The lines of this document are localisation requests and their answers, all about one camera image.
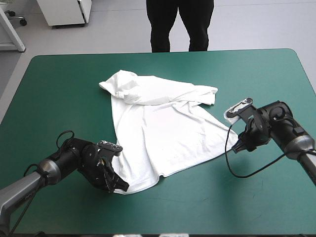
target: green table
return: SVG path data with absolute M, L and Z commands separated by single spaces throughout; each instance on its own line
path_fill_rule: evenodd
M 56 151 L 61 131 L 115 142 L 111 98 L 98 82 L 120 69 L 219 88 L 215 105 L 203 107 L 224 123 L 226 108 L 245 97 L 252 97 L 256 107 L 285 101 L 316 137 L 316 97 L 290 49 L 37 56 L 0 125 L 0 188 Z M 243 127 L 239 122 L 234 129 L 240 133 Z M 272 141 L 252 153 L 230 153 L 230 158 L 236 172 L 246 174 L 280 154 Z M 310 234 L 316 233 L 316 188 L 301 166 L 287 158 L 252 178 L 237 179 L 220 156 L 128 196 L 97 190 L 74 172 L 38 193 L 17 232 L 39 230 Z

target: person's leg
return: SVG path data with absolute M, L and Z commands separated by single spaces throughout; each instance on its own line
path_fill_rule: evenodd
M 146 0 L 146 6 L 152 26 L 152 52 L 170 52 L 169 32 L 177 16 L 177 1 Z
M 190 36 L 189 51 L 207 51 L 214 0 L 181 0 L 179 13 Z

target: gray floor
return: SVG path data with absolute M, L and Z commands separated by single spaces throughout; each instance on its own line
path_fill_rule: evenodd
M 58 30 L 47 25 L 36 0 L 16 0 L 10 9 L 27 17 L 25 27 L 13 22 L 27 50 L 0 53 L 0 122 L 36 55 L 151 51 L 145 0 L 93 0 L 86 27 Z M 315 90 L 315 12 L 316 0 L 215 0 L 209 50 L 292 48 Z M 188 50 L 179 16 L 170 41 L 171 51 Z
M 19 52 L 0 51 L 0 98 L 20 57 Z

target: white cabinet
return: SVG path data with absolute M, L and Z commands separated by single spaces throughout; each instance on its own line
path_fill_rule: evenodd
M 89 22 L 91 0 L 37 0 L 49 26 Z

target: wrinkled fabric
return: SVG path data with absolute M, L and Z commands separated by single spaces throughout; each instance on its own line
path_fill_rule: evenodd
M 224 153 L 228 128 L 199 104 L 215 103 L 217 88 L 119 71 L 100 87 L 111 93 L 121 155 L 115 172 L 132 194 L 171 174 Z M 231 131 L 228 149 L 237 141 Z

